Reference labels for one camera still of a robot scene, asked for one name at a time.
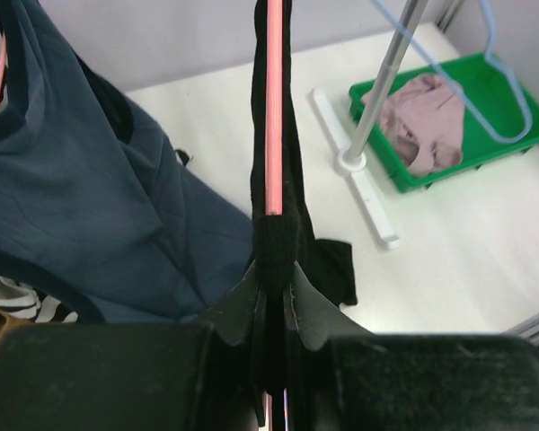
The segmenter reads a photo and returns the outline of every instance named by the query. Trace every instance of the silver metal rod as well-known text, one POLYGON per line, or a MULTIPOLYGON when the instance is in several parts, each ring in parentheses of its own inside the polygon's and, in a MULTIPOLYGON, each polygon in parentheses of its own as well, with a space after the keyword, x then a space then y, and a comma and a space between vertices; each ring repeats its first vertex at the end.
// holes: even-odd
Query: silver metal rod
MULTIPOLYGON (((419 25, 421 15, 423 15, 427 3, 428 0, 408 0, 405 5, 401 21, 403 27, 410 33, 413 33, 419 25)), ((385 54, 384 61, 377 73, 374 87, 371 90, 369 103, 366 105, 361 120, 359 121, 358 131, 353 137, 351 147, 344 155, 346 162, 357 164, 361 159, 369 134, 377 121, 379 112, 393 85, 397 71, 402 64, 405 51, 409 45, 410 42, 405 39, 398 30, 395 30, 389 49, 387 49, 387 53, 385 54)))
POLYGON ((465 0, 450 0, 443 6, 443 9, 435 21, 435 24, 442 32, 447 30, 449 24, 451 24, 451 21, 455 18, 455 15, 459 12, 459 9, 464 3, 465 0))

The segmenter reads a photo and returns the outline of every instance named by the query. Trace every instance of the light blue plastic hanger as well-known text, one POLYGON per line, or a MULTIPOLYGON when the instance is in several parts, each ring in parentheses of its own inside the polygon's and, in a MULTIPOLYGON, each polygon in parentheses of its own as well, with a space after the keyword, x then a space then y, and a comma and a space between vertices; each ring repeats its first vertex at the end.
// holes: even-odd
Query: light blue plastic hanger
POLYGON ((489 136, 491 136, 495 141, 501 144, 514 144, 515 142, 519 142, 521 139, 523 139, 529 133, 529 131, 531 131, 531 127, 533 126, 533 114, 529 109, 529 105, 527 104, 527 100, 525 98, 525 95, 523 94, 523 89, 521 88, 521 85, 519 84, 519 81, 515 76, 515 72, 513 71, 513 69, 511 69, 511 67, 507 66, 501 60, 493 56, 493 44, 495 42, 497 30, 495 28, 495 20, 493 19, 493 11, 491 10, 489 0, 480 0, 483 18, 485 20, 485 23, 487 24, 487 30, 489 33, 489 36, 487 38, 487 46, 485 47, 483 56, 487 63, 500 71, 506 77, 508 84, 511 87, 511 91, 513 92, 515 99, 517 100, 517 104, 521 109, 521 114, 523 115, 523 120, 525 121, 525 127, 521 131, 521 133, 513 137, 501 136, 499 133, 497 133, 495 128, 493 128, 493 126, 490 124, 490 122, 485 117, 483 117, 483 115, 479 112, 475 105, 473 105, 473 103, 467 98, 467 96, 465 96, 464 92, 459 88, 459 85, 455 83, 455 80, 451 76, 449 76, 447 72, 443 70, 443 67, 441 67, 431 57, 431 55, 428 54, 428 52, 418 43, 418 41, 413 38, 411 32, 408 31, 405 27, 403 27, 400 21, 395 18, 392 13, 389 12, 389 10, 383 5, 381 0, 369 1, 379 10, 379 12, 382 13, 385 19, 389 21, 392 26, 411 43, 411 45, 419 52, 423 59, 429 64, 431 64, 433 68, 437 71, 437 73, 447 81, 453 92, 464 101, 465 107, 467 107, 467 109, 475 116, 477 121, 483 126, 489 136))

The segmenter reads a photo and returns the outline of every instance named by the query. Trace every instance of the green plastic basket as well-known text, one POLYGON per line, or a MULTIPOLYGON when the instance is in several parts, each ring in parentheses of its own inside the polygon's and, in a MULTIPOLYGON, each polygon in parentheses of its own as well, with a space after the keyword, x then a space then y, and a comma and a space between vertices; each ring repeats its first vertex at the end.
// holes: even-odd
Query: green plastic basket
MULTIPOLYGON (((505 76, 487 64, 482 54, 461 57, 442 63, 441 66, 463 86, 467 97, 502 136, 515 136, 523 129, 521 111, 505 76)), ((398 74, 390 93, 400 89, 413 77, 427 72, 434 72, 434 70, 428 66, 398 74)), ((372 89, 373 85, 374 81, 368 81, 352 85, 349 89, 350 113, 356 122, 359 122, 364 111, 361 98, 372 89)), ((465 110, 462 163, 441 172, 431 173, 426 177, 416 178, 407 172, 399 155, 393 150, 378 126, 372 130, 369 144, 400 192, 429 187, 435 181, 469 169, 479 169, 487 162, 512 153, 525 152, 539 144, 539 103, 527 91, 525 95, 533 113, 534 123, 525 138, 515 144, 500 144, 487 134, 468 110, 465 110)))

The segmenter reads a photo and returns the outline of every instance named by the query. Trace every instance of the white tabletop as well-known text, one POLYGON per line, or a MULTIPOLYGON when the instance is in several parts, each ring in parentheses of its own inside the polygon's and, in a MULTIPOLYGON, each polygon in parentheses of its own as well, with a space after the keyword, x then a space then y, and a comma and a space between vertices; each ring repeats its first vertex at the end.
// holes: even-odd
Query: white tabletop
MULTIPOLYGON (((376 76, 391 32, 297 53, 292 91, 316 235, 353 244, 359 305, 347 315, 386 332, 500 332, 539 313, 539 149, 399 194, 368 153, 371 177, 402 237, 379 251, 309 100, 328 82, 376 76)), ((438 61, 458 56, 432 25, 416 37, 438 61)), ((412 49, 402 69, 424 66, 412 49)), ((190 152, 190 169, 250 212, 252 65, 131 93, 190 152)))

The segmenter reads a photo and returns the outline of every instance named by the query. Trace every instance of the gray wall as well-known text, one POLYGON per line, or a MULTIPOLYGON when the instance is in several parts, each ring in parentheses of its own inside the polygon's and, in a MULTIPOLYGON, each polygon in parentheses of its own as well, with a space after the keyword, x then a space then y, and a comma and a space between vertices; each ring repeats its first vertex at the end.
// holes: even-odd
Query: gray wall
MULTIPOLYGON (((496 52, 539 101, 539 0, 490 0, 498 27, 496 52)), ((466 0, 447 30, 463 53, 483 50, 487 38, 477 0, 466 0)))
MULTIPOLYGON (((255 0, 40 2, 78 53, 124 90, 252 60, 255 0)), ((431 0, 425 20, 445 2, 431 0)), ((399 14, 405 0, 385 3, 399 14)), ((295 49, 390 28, 367 0, 295 0, 292 26, 295 49)))

